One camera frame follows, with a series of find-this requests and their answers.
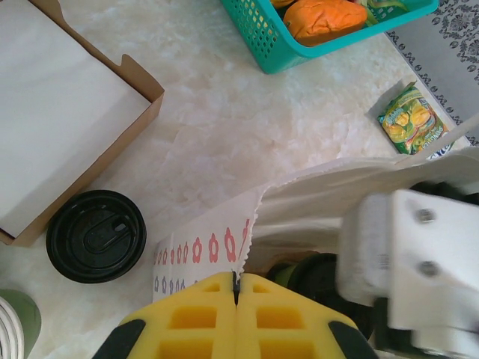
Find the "black plastic cup lid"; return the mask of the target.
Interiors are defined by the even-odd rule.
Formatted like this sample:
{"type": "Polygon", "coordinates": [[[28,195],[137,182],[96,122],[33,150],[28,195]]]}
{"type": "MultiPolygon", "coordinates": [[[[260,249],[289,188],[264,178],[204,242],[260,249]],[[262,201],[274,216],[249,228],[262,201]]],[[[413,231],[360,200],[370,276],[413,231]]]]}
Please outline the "black plastic cup lid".
{"type": "Polygon", "coordinates": [[[78,283],[106,283],[139,261],[147,227],[139,208],[116,191],[86,191],[53,216],[46,251],[55,269],[78,283]]]}
{"type": "Polygon", "coordinates": [[[373,308],[344,299],[336,285],[337,255],[316,253],[297,264],[287,288],[354,321],[369,339],[373,333],[373,308]]]}

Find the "brown cardboard box white inside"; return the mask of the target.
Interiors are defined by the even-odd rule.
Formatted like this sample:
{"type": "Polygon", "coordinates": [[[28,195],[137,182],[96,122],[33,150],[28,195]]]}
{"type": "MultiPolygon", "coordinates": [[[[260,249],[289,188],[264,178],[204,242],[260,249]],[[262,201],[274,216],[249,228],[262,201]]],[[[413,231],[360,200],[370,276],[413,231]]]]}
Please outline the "brown cardboard box white inside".
{"type": "Polygon", "coordinates": [[[0,242],[28,246],[156,119],[162,86],[114,63],[58,0],[0,0],[0,242]]]}

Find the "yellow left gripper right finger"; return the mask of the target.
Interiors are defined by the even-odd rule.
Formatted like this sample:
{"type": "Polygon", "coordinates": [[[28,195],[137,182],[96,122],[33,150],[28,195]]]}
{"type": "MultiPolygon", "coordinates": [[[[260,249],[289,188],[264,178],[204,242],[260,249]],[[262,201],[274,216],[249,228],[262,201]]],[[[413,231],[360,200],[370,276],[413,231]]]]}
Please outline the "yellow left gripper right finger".
{"type": "Polygon", "coordinates": [[[239,281],[236,359],[378,359],[344,314],[255,274],[239,281]]]}

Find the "white cartoon print paper bag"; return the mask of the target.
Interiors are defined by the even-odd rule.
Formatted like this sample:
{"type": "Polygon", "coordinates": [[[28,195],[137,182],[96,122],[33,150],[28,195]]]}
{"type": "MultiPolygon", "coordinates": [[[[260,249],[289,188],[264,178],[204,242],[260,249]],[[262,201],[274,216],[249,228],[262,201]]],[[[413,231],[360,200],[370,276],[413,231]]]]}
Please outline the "white cartoon print paper bag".
{"type": "Polygon", "coordinates": [[[250,189],[158,243],[153,299],[219,272],[257,271],[283,252],[334,249],[341,218],[364,197],[419,182],[479,190],[479,148],[436,159],[338,159],[250,189]]]}

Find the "brown pulp cup carrier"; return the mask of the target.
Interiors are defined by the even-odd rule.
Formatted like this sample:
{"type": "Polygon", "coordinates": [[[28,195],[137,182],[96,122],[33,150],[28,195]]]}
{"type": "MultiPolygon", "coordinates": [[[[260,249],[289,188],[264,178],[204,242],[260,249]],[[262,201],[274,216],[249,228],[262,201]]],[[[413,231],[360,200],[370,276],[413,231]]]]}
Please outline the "brown pulp cup carrier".
{"type": "Polygon", "coordinates": [[[276,254],[271,259],[267,260],[263,265],[258,269],[260,273],[267,273],[274,265],[286,263],[291,266],[297,264],[304,260],[305,258],[312,256],[316,251],[301,251],[301,252],[290,252],[283,254],[276,254]]]}

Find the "orange toy food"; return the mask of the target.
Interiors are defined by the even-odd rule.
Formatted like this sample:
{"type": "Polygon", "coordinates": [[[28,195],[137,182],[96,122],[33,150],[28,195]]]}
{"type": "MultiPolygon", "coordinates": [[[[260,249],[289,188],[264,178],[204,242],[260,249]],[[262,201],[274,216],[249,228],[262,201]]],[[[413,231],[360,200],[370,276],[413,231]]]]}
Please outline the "orange toy food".
{"type": "Polygon", "coordinates": [[[361,30],[366,20],[365,6],[350,0],[297,0],[283,17],[291,36],[307,47],[361,30]]]}

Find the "green yellow snack packet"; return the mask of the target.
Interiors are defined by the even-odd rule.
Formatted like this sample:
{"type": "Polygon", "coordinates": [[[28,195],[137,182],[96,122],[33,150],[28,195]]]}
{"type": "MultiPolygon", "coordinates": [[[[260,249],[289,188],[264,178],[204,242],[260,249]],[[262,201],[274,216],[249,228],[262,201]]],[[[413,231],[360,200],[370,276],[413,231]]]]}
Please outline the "green yellow snack packet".
{"type": "Polygon", "coordinates": [[[397,151],[405,155],[420,153],[449,132],[414,82],[387,104],[377,120],[397,151]]]}

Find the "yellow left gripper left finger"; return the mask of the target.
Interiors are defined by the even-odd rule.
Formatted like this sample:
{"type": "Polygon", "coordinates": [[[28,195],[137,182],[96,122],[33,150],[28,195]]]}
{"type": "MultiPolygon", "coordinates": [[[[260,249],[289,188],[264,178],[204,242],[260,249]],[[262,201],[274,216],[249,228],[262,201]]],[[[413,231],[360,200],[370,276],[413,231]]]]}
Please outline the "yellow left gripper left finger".
{"type": "Polygon", "coordinates": [[[232,359],[237,275],[218,273],[126,316],[93,359],[232,359]]]}

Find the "teal plastic basket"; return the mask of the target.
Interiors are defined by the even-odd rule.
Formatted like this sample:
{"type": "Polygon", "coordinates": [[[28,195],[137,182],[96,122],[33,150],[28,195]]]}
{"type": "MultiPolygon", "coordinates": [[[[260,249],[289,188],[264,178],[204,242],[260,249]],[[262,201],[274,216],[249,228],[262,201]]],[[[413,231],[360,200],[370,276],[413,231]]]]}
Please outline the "teal plastic basket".
{"type": "Polygon", "coordinates": [[[314,47],[293,39],[270,0],[220,0],[258,66],[267,74],[280,73],[309,60],[389,31],[426,16],[439,0],[399,0],[405,10],[373,9],[378,23],[314,47]]]}

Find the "stack of green paper cups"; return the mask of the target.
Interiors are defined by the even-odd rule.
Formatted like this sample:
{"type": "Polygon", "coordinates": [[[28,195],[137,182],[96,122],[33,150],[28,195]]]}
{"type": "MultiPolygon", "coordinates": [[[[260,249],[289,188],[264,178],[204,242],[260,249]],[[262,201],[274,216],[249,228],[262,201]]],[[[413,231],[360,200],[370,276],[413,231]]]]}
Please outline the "stack of green paper cups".
{"type": "Polygon", "coordinates": [[[28,359],[40,329],[34,300],[15,289],[0,289],[0,359],[28,359]]]}

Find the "green paper coffee cup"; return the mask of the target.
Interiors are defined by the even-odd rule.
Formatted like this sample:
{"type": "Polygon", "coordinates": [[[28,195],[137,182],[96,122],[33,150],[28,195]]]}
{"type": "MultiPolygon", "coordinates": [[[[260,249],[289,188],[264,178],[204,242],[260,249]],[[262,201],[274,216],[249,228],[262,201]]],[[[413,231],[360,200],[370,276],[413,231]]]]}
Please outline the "green paper coffee cup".
{"type": "Polygon", "coordinates": [[[275,264],[267,274],[267,278],[283,287],[288,287],[289,280],[297,264],[292,263],[278,263],[275,264]]]}

